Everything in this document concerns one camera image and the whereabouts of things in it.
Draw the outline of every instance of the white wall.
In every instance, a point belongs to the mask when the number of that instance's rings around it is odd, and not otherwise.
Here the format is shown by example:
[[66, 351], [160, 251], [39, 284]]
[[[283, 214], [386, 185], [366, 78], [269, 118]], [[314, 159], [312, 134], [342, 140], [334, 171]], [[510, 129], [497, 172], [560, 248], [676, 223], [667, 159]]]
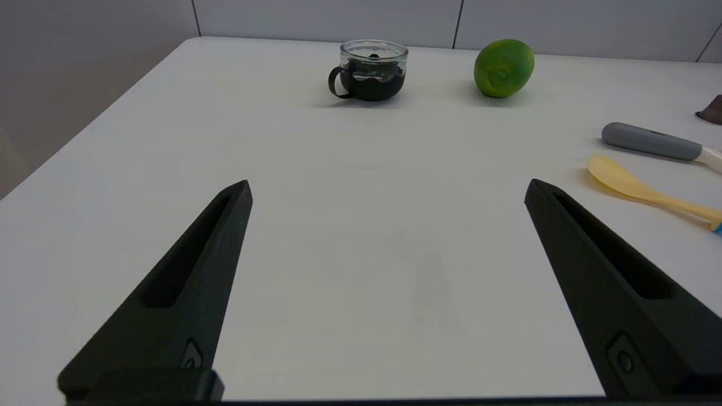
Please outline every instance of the white wall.
[[197, 35], [191, 0], [0, 0], [0, 198]]
[[461, 0], [196, 0], [202, 35], [451, 48]]
[[534, 52], [696, 61], [721, 0], [465, 0], [456, 47], [517, 38]]
[[[211, 36], [383, 38], [462, 49], [518, 38], [537, 53], [665, 61], [696, 61], [722, 22], [722, 0], [465, 0], [460, 5], [460, 0], [196, 0], [196, 11], [201, 34]], [[722, 34], [718, 38], [702, 60], [722, 59]]]
[[0, 71], [49, 71], [198, 35], [191, 0], [2, 0]]

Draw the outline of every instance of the yellow spoon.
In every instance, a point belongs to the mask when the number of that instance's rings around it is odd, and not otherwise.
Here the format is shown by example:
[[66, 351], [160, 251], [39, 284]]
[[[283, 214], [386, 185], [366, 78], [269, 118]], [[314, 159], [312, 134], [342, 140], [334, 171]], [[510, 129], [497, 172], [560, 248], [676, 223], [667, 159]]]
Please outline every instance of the yellow spoon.
[[662, 194], [645, 185], [610, 157], [590, 156], [587, 160], [587, 169], [598, 181], [621, 194], [697, 216], [707, 220], [713, 232], [722, 234], [722, 211]]

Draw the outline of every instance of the brown object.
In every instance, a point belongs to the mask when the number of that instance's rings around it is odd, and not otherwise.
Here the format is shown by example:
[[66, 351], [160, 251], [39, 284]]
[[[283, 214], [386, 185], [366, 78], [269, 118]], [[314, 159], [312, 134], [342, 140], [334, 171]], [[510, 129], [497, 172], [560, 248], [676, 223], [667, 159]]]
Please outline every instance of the brown object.
[[698, 111], [695, 116], [702, 121], [707, 121], [709, 124], [722, 126], [722, 95], [717, 95], [706, 109]]

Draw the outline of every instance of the lime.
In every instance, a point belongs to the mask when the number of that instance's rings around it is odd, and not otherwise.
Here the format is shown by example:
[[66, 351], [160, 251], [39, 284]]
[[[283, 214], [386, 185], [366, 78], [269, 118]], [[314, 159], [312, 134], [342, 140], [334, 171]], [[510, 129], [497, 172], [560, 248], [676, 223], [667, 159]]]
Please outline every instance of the lime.
[[474, 64], [474, 81], [492, 98], [521, 90], [534, 70], [534, 52], [519, 40], [499, 40], [482, 49]]

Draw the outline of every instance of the glass cup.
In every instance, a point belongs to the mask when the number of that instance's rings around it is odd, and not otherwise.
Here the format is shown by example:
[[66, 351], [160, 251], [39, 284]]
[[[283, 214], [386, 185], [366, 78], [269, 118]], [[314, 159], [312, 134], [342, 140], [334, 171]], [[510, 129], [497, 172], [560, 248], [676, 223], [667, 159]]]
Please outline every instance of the glass cup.
[[[384, 40], [353, 40], [341, 45], [341, 63], [329, 74], [329, 90], [335, 96], [362, 100], [386, 100], [401, 90], [406, 76], [409, 49]], [[336, 76], [348, 92], [336, 93]]]

